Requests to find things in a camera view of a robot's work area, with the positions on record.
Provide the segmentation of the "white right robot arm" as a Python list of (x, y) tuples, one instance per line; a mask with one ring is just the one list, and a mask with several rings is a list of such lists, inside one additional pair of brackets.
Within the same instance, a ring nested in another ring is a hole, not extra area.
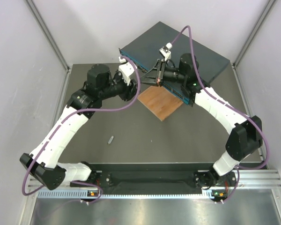
[(182, 54), (177, 67), (169, 66), (168, 62), (157, 60), (156, 65), (140, 79), (141, 83), (160, 87), (165, 86), (166, 82), (180, 84), (190, 105), (200, 106), (226, 129), (229, 134), (226, 150), (208, 171), (210, 183), (221, 185), (227, 178), (226, 174), (262, 146), (261, 119), (236, 112), (235, 108), (217, 95), (200, 77), (199, 63), (192, 54)]

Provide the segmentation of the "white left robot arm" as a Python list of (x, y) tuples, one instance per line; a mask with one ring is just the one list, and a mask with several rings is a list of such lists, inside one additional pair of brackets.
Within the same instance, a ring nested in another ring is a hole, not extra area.
[(137, 99), (140, 80), (132, 78), (133, 73), (137, 72), (137, 67), (130, 62), (121, 64), (114, 75), (105, 64), (93, 65), (87, 72), (83, 87), (71, 95), (48, 135), (30, 154), (24, 153), (20, 157), (27, 174), (49, 190), (73, 181), (94, 185), (97, 175), (90, 164), (59, 163), (59, 158), (78, 130), (95, 112), (103, 110), (103, 100), (115, 96), (130, 102)]

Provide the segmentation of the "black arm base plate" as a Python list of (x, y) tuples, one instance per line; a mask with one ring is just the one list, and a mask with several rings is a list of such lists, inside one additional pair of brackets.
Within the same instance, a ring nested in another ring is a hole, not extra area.
[(205, 188), (226, 190), (236, 184), (236, 175), (218, 176), (212, 163), (92, 164), (87, 183), (107, 194), (197, 194)]

